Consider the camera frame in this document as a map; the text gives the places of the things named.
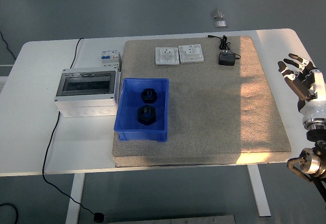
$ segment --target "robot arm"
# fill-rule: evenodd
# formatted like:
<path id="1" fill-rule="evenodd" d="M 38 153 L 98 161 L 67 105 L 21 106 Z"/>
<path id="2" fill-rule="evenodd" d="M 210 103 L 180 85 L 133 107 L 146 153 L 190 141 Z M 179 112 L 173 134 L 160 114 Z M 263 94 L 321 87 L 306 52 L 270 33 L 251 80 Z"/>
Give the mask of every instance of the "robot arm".
<path id="1" fill-rule="evenodd" d="M 298 111 L 303 114 L 307 139 L 315 147 L 304 148 L 298 158 L 289 159 L 287 167 L 297 176 L 313 182 L 326 202 L 326 85 L 321 71 L 312 61 L 295 54 L 279 61 L 279 72 L 299 100 Z M 294 166 L 299 163 L 300 170 Z"/>

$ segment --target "power plug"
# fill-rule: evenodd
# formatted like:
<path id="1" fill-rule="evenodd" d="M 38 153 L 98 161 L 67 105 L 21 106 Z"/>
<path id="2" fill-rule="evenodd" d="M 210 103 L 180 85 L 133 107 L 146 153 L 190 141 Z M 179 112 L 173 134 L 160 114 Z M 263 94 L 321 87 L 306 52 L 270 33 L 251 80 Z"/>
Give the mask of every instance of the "power plug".
<path id="1" fill-rule="evenodd" d="M 94 214 L 94 222 L 96 223 L 103 223 L 105 221 L 105 216 L 102 213 L 96 212 Z"/>
<path id="2" fill-rule="evenodd" d="M 235 64 L 235 54 L 229 50 L 222 50 L 219 55 L 219 65 L 233 66 Z"/>

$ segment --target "power cord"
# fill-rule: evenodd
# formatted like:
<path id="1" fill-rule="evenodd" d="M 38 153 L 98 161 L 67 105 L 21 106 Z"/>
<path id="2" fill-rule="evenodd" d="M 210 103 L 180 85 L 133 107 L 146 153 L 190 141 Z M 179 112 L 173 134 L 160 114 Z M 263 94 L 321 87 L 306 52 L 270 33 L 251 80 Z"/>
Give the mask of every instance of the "power cord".
<path id="1" fill-rule="evenodd" d="M 4 36 L 2 35 L 2 32 L 1 32 L 1 31 L 0 31 L 0 34 L 1 34 L 1 38 L 2 38 L 2 40 L 6 43 L 6 48 L 7 48 L 7 50 L 11 53 L 12 57 L 16 60 L 17 58 L 16 58 L 15 55 L 12 53 L 12 51 L 9 49 L 9 47 L 8 47 L 8 43 L 5 41 Z"/>
<path id="2" fill-rule="evenodd" d="M 230 49 L 231 42 L 228 42 L 228 38 L 225 35 L 223 35 L 222 38 L 218 37 L 218 36 L 213 36 L 213 35 L 208 35 L 207 37 L 209 37 L 209 38 L 212 38 L 212 37 L 219 38 L 220 41 L 221 41 L 220 46 L 219 46 L 220 50 L 229 50 L 231 53 L 233 53 L 235 55 L 238 55 L 238 57 L 235 58 L 236 60 L 241 59 L 241 56 L 239 54 L 234 53 L 234 52 L 231 51 L 231 49 Z"/>
<path id="3" fill-rule="evenodd" d="M 10 203 L 4 203 L 4 204 L 0 204 L 0 207 L 1 206 L 6 206 L 6 205 L 11 206 L 12 208 L 14 208 L 14 210 L 16 212 L 15 224 L 17 224 L 17 222 L 18 222 L 18 210 L 17 210 L 16 206 L 14 206 L 13 204 L 10 204 Z"/>
<path id="4" fill-rule="evenodd" d="M 78 40 L 77 44 L 76 44 L 75 56 L 74 56 L 74 58 L 73 58 L 73 61 L 72 61 L 72 64 L 71 64 L 70 68 L 72 67 L 72 65 L 73 65 L 74 62 L 75 62 L 76 54 L 77 54 L 77 47 L 78 47 L 78 44 L 79 44 L 79 42 L 81 41 L 81 39 L 84 39 L 84 38 L 80 38 L 80 39 Z M 61 113 L 59 112 L 59 113 L 58 113 L 58 119 L 57 119 L 56 125 L 55 125 L 55 127 L 54 127 L 54 129 L 53 129 L 53 131 L 52 131 L 52 134 L 51 134 L 51 137 L 50 137 L 49 144 L 47 145 L 47 148 L 46 148 L 45 157 L 44 157 L 44 163 L 43 163 L 43 167 L 42 167 L 42 177 L 43 177 L 43 180 L 44 180 L 47 184 L 50 184 L 51 186 L 55 187 L 55 188 L 56 188 L 60 193 L 62 193 L 63 195 L 69 197 L 69 198 L 70 198 L 72 201 L 74 201 L 76 204 L 79 204 L 83 209 L 88 210 L 89 212 L 91 212 L 91 213 L 94 215 L 94 222 L 99 222 L 99 223 L 101 223 L 101 222 L 103 222 L 103 220 L 104 220 L 104 215 L 103 215 L 102 213 L 94 213 L 94 212 L 91 211 L 90 209 L 85 208 L 85 207 L 84 207 L 80 202 L 74 200 L 72 196 L 70 196 L 70 195 L 64 193 L 64 192 L 63 192 L 62 190 L 60 190 L 57 186 L 55 186 L 53 183 L 49 182 L 49 181 L 45 178 L 45 171 L 44 171 L 44 168 L 45 168 L 45 163 L 46 163 L 47 153 L 48 153 L 48 151 L 49 151 L 49 148 L 50 148 L 50 145 L 51 145 L 51 142 L 52 142 L 53 135 L 54 135 L 54 133 L 55 133 L 55 131 L 56 131 L 56 128 L 57 128 L 57 126 L 58 126 L 59 119 L 60 119 L 60 115 L 61 115 Z"/>
<path id="5" fill-rule="evenodd" d="M 76 59 L 76 55 L 77 55 L 77 47 L 78 47 L 78 44 L 79 44 L 79 42 L 81 41 L 81 39 L 84 39 L 84 38 L 83 38 L 83 37 L 80 38 L 80 39 L 78 40 L 78 42 L 77 42 L 76 49 L 75 49 L 75 57 L 73 57 L 73 61 L 72 61 L 72 63 L 71 63 L 70 69 L 72 68 L 73 63 L 75 63 L 75 59 Z"/>

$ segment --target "beige mat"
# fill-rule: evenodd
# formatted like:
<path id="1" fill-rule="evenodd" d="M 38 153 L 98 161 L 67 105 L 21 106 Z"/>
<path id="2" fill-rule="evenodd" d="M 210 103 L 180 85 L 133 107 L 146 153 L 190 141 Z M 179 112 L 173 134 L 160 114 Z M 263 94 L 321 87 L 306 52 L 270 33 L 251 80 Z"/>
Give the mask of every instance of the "beige mat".
<path id="1" fill-rule="evenodd" d="M 125 44 L 121 81 L 170 80 L 168 141 L 120 141 L 116 166 L 246 164 L 284 161 L 291 150 L 250 37 L 229 37 L 241 55 L 218 65 L 218 38 L 136 40 Z M 201 44 L 204 62 L 157 66 L 156 47 Z"/>

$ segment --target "white electrical socket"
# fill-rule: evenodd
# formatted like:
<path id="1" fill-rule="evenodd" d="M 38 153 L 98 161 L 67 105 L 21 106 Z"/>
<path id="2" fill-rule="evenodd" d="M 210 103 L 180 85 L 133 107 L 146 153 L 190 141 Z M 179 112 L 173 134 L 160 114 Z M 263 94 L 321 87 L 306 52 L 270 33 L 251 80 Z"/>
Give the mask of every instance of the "white electrical socket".
<path id="1" fill-rule="evenodd" d="M 155 48 L 155 63 L 157 65 L 178 65 L 179 51 L 177 47 Z"/>
<path id="2" fill-rule="evenodd" d="M 204 56 L 200 44 L 179 46 L 180 62 L 203 62 Z"/>

